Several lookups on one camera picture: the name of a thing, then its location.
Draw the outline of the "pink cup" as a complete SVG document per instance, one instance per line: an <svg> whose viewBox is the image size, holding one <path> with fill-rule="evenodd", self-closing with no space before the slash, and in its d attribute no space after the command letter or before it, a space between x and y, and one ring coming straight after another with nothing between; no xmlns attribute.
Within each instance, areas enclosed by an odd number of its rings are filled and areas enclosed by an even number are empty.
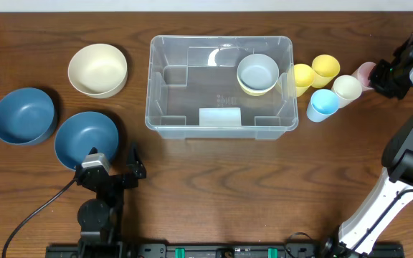
<svg viewBox="0 0 413 258"><path fill-rule="evenodd" d="M372 90L369 75L375 66L374 62L365 62L352 74L361 83L363 91Z"/></svg>

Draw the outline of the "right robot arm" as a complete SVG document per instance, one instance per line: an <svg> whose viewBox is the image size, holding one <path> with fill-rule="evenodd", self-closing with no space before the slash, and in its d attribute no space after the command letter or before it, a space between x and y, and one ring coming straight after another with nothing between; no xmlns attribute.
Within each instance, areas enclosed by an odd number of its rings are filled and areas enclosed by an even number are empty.
<svg viewBox="0 0 413 258"><path fill-rule="evenodd" d="M402 99L413 89L413 32L394 51L394 60L381 60L369 75L378 93ZM413 114L387 143L380 178L347 221L318 248L319 257L403 257L400 244L379 244L379 235L413 200Z"/></svg>

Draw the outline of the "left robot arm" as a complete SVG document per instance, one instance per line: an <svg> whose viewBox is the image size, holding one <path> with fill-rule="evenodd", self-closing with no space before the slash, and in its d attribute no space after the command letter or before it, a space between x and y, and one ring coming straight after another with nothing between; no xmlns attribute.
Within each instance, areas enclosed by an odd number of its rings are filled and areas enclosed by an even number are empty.
<svg viewBox="0 0 413 258"><path fill-rule="evenodd" d="M86 201L77 213L80 240L86 245L121 243L124 190L138 187L138 181L146 178L146 168L135 143L130 145L125 164L128 172L110 175L107 157L93 147L76 168L77 185L96 193L96 197Z"/></svg>

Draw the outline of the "yellow small bowl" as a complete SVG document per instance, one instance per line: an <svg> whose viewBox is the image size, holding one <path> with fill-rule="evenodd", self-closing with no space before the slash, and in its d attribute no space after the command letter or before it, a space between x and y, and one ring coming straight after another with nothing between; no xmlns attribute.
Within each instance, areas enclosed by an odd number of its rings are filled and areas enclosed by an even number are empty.
<svg viewBox="0 0 413 258"><path fill-rule="evenodd" d="M278 83L278 80L276 80L275 83L274 83L272 86L270 86L269 88L267 88L267 89L264 89L264 90L254 90L254 89L249 88L248 86L246 86L246 84L240 79L239 75L237 75L237 81L238 81L238 83L239 83L239 86L242 88L242 90L243 90L246 94L251 95L251 96L254 96L254 97L257 97L257 96L261 96L261 95L266 94L267 92L271 91L271 89L273 89L273 88L277 85L277 83Z"/></svg>

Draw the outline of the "grey-blue small bowl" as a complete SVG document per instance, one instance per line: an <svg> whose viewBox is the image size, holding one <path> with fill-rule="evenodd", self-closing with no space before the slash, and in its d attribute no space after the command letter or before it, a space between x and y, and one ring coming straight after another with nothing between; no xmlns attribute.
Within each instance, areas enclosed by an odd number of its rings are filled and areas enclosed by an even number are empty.
<svg viewBox="0 0 413 258"><path fill-rule="evenodd" d="M246 56L237 67L237 78L247 89L266 92L275 86L280 76L275 60L265 54Z"/></svg>

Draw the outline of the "cream cup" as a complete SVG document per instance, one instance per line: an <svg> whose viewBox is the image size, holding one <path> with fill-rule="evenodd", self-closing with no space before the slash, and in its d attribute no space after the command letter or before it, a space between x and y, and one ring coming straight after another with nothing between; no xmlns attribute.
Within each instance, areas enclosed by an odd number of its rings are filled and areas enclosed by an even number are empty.
<svg viewBox="0 0 413 258"><path fill-rule="evenodd" d="M333 83L331 90L338 96L339 107L344 108L362 93L361 83L351 75L341 75Z"/></svg>

